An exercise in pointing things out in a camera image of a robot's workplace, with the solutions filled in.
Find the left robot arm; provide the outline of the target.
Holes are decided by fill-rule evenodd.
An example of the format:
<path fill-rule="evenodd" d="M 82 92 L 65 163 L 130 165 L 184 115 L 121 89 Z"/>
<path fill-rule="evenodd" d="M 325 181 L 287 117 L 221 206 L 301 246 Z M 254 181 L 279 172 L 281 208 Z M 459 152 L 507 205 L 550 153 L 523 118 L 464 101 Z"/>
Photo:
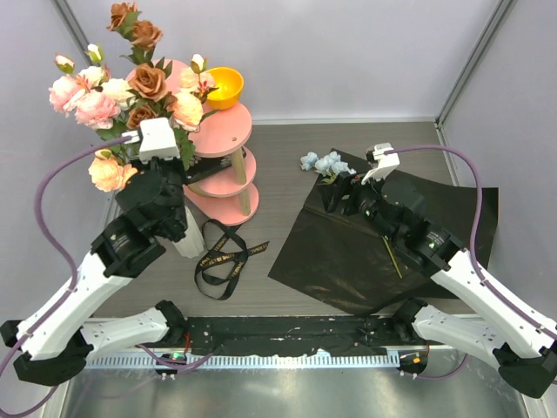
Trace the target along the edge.
<path fill-rule="evenodd" d="M 168 300 L 121 320 L 86 322 L 165 253 L 162 239 L 185 238 L 184 177 L 177 159 L 142 164 L 117 194 L 122 214 L 92 241 L 70 279 L 27 320 L 3 323 L 4 344 L 21 353 L 13 362 L 20 381 L 55 387 L 96 358 L 140 344 L 176 347 L 184 340 L 185 318 Z"/>

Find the cream flower stem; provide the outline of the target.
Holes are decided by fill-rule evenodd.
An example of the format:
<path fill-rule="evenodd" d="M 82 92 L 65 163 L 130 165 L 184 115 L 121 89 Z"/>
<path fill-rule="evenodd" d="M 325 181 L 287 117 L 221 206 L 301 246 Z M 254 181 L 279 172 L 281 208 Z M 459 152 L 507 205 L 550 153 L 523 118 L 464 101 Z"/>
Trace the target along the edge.
<path fill-rule="evenodd" d="M 199 131 L 205 115 L 203 104 L 208 95 L 218 88 L 206 66 L 206 59 L 200 54 L 192 56 L 190 65 L 180 71 L 179 90 L 175 95 L 176 100 L 170 107 L 171 126 L 185 170 L 191 167 L 195 149 L 194 144 L 189 140 L 189 135 Z"/>

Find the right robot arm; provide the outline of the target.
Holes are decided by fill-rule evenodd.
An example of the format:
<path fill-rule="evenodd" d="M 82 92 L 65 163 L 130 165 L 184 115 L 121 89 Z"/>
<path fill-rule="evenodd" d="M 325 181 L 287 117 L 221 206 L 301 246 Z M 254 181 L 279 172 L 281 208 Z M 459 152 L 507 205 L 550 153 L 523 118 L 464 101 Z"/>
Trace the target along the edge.
<path fill-rule="evenodd" d="M 320 191 L 325 211 L 360 213 L 416 273 L 444 287 L 485 321 L 472 323 L 411 298 L 393 316 L 393 333 L 459 349 L 497 370 L 512 388 L 539 399 L 556 381 L 556 323 L 536 312 L 472 260 L 446 228 L 426 218 L 426 200 L 405 181 L 360 180 L 342 172 Z"/>

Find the pink peony flower stem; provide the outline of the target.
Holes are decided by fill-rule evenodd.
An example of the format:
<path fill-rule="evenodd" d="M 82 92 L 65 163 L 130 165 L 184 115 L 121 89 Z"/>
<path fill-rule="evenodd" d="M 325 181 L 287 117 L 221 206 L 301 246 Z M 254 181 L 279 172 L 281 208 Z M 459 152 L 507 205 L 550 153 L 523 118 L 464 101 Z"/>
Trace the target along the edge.
<path fill-rule="evenodd" d="M 78 124 L 91 128 L 103 140 L 118 137 L 122 129 L 117 127 L 117 118 L 125 110 L 97 86 L 103 76 L 99 66 L 75 71 L 74 61 L 60 54 L 55 57 L 55 65 L 62 76 L 49 89 L 53 109 L 74 116 Z"/>

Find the black wrapping paper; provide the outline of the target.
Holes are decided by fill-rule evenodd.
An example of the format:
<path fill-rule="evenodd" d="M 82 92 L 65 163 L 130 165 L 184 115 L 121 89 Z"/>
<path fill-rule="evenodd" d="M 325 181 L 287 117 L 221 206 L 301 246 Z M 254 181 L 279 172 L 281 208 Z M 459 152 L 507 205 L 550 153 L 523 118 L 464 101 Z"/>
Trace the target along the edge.
<path fill-rule="evenodd" d="M 468 247 L 475 187 L 444 185 L 400 170 L 386 179 L 403 180 L 425 197 L 427 217 L 455 233 Z M 320 184 L 319 175 L 269 272 L 271 279 L 353 315 L 372 314 L 412 297 L 457 299 L 412 271 L 393 252 L 400 277 L 382 238 L 362 216 L 325 213 Z M 499 188 L 483 187 L 482 194 L 476 255 L 479 263 L 487 267 L 498 225 Z"/>

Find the blue flower stem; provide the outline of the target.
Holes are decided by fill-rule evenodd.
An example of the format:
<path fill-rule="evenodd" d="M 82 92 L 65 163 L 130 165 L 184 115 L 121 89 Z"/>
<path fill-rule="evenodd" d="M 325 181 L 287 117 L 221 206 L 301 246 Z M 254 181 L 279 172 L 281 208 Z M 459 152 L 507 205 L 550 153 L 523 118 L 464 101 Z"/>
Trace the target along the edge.
<path fill-rule="evenodd" d="M 309 152 L 307 155 L 300 159 L 300 168 L 304 171 L 314 170 L 321 176 L 321 184 L 319 188 L 319 195 L 321 197 L 321 185 L 329 179 L 335 179 L 340 173 L 348 172 L 350 174 L 361 173 L 365 176 L 367 172 L 357 172 L 352 169 L 345 161 L 342 160 L 340 154 L 336 151 L 330 152 L 323 158 L 318 157 L 314 152 Z M 391 249 L 388 241 L 392 235 L 380 235 L 386 245 L 387 252 L 393 262 L 393 266 L 397 274 L 401 274 L 399 265 L 394 258 L 393 250 Z"/>

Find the black ribbon gold lettering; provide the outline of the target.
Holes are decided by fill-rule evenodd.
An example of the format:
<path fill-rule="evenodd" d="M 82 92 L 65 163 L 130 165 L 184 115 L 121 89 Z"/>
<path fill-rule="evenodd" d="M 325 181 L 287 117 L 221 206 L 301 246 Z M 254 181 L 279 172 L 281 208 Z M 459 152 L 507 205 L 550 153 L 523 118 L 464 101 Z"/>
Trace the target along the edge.
<path fill-rule="evenodd" d="M 238 235 L 241 225 L 227 226 L 217 219 L 208 219 L 201 227 L 202 237 L 205 238 L 208 226 L 216 226 L 222 233 L 220 239 L 211 246 L 198 261 L 194 272 L 194 283 L 205 297 L 212 300 L 224 301 L 231 298 L 239 283 L 240 275 L 248 259 L 263 253 L 269 246 L 269 241 L 249 247 L 245 240 Z M 219 278 L 209 270 L 216 266 L 232 263 L 231 270 L 225 278 Z M 211 287 L 224 286 L 220 296 L 211 296 L 204 290 L 204 285 Z"/>

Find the peach flower stem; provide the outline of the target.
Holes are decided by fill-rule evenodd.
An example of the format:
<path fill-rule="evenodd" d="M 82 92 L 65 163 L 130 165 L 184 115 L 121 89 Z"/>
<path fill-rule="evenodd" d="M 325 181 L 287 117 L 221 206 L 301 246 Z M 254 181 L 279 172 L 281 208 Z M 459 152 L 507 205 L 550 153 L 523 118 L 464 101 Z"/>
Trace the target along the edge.
<path fill-rule="evenodd" d="M 115 154 L 109 149 L 95 152 L 95 157 L 88 169 L 93 185 L 102 192 L 116 192 L 125 188 L 138 169 L 131 164 L 121 165 Z"/>

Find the brown rose stem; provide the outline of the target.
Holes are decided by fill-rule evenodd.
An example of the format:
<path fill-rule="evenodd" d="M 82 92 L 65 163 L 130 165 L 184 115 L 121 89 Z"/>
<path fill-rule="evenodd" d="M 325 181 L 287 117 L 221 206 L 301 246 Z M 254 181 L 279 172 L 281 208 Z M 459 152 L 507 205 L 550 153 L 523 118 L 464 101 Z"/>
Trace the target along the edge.
<path fill-rule="evenodd" d="M 130 130 L 138 128 L 147 119 L 170 117 L 177 101 L 167 83 L 172 64 L 166 64 L 163 59 L 153 60 L 155 48 L 164 33 L 140 14 L 135 3 L 113 3 L 108 26 L 108 30 L 130 43 L 131 53 L 125 58 L 136 65 L 124 87 L 122 99 L 125 125 Z"/>

